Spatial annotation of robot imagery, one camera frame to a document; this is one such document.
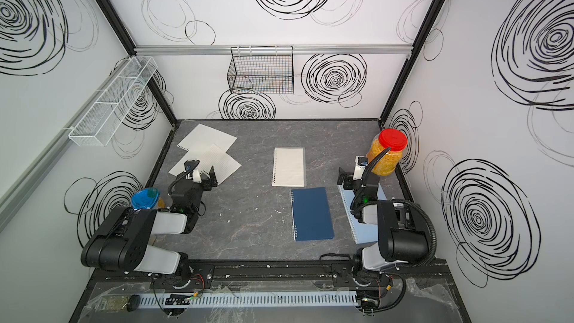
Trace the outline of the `light blue spiral notebook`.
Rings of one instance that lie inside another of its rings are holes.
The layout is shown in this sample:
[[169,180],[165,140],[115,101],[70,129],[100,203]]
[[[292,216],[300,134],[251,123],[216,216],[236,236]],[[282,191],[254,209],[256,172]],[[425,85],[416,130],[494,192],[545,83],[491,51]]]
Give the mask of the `light blue spiral notebook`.
[[362,224],[351,214],[351,202],[354,199],[352,190],[345,190],[342,185],[337,186],[341,194],[345,213],[351,226],[351,235],[357,245],[370,244],[378,241],[377,217],[374,224]]

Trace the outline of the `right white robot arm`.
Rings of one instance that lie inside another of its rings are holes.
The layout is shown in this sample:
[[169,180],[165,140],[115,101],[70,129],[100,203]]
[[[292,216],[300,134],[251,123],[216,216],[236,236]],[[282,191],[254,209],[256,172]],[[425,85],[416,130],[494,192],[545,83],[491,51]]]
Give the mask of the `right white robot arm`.
[[379,179],[373,173],[363,182],[340,168],[337,185],[351,196],[348,213],[352,220],[377,229],[377,241],[357,251],[361,269],[381,272],[391,266],[425,266],[433,260],[436,230],[420,205],[400,198],[380,199]]

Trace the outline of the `frosted cover white notebook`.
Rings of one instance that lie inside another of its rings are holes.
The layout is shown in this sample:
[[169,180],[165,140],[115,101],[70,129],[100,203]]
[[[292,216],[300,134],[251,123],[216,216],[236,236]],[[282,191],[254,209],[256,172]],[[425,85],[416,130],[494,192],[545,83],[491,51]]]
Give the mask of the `frosted cover white notebook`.
[[305,152],[299,147],[276,147],[272,185],[303,188],[306,183]]

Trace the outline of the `torn lined paper page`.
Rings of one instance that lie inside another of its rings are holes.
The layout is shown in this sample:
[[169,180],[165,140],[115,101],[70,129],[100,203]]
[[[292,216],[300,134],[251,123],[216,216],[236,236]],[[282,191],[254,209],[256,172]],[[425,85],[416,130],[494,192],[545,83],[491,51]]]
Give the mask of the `torn lined paper page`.
[[203,124],[198,124],[177,146],[188,152],[201,153],[209,149],[210,146],[215,145],[227,152],[236,140],[237,137],[235,136]]

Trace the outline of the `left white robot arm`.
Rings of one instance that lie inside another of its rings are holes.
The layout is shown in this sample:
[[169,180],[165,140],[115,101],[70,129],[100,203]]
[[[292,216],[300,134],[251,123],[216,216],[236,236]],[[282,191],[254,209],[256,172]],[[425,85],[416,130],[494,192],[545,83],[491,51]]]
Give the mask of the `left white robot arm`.
[[215,168],[199,170],[198,160],[186,161],[184,171],[169,185],[167,209],[118,207],[100,224],[81,253],[83,266],[107,272],[146,272],[191,279],[188,255],[157,248],[151,236],[189,234],[203,216],[203,193],[218,186]]

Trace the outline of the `dark blue spiral notebook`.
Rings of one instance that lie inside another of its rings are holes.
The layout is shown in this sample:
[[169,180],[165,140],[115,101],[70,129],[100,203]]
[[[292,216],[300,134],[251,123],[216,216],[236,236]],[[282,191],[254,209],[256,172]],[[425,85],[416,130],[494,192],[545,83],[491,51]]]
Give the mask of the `dark blue spiral notebook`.
[[296,242],[334,238],[327,190],[299,188],[291,190],[293,236]]

